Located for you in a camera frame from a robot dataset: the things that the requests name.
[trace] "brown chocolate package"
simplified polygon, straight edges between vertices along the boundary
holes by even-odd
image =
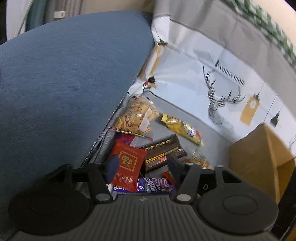
[[[147,151],[144,160],[146,173],[166,165],[166,155],[169,153],[176,156],[176,158],[181,158],[187,155],[175,134],[152,144],[140,147],[140,149]]]

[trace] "antler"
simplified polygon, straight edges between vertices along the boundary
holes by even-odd
[[[230,99],[231,93],[232,93],[232,91],[230,91],[228,97],[225,96],[225,97],[221,97],[220,99],[217,99],[215,97],[215,90],[214,90],[214,83],[216,82],[216,80],[214,80],[212,83],[210,83],[210,79],[209,79],[210,74],[213,72],[213,70],[208,72],[207,75],[205,75],[205,67],[203,67],[202,70],[203,70],[203,74],[204,74],[204,78],[205,78],[205,83],[209,89],[208,97],[209,97],[210,101],[214,101],[214,102],[218,103],[218,105],[220,107],[223,107],[225,105],[225,102],[231,103],[231,104],[237,104],[237,103],[240,103],[245,98],[245,96],[244,96],[242,99],[239,99],[241,96],[240,89],[239,89],[239,94],[237,97]]]

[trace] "yellow snack wrapper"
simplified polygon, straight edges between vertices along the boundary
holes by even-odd
[[[186,137],[188,140],[194,142],[195,144],[203,146],[203,141],[200,133],[184,121],[181,121],[178,118],[170,116],[168,114],[163,114],[161,121],[166,124],[167,128],[170,131]]]

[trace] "bag of nuts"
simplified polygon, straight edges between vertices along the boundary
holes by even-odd
[[[144,135],[151,130],[149,122],[160,115],[155,106],[146,98],[139,98],[120,116],[114,128]]]

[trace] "purple candy wrapper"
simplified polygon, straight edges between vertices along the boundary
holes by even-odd
[[[132,193],[122,187],[114,186],[113,191],[117,193]],[[166,178],[139,178],[137,193],[149,194],[176,194],[173,185],[169,185]]]

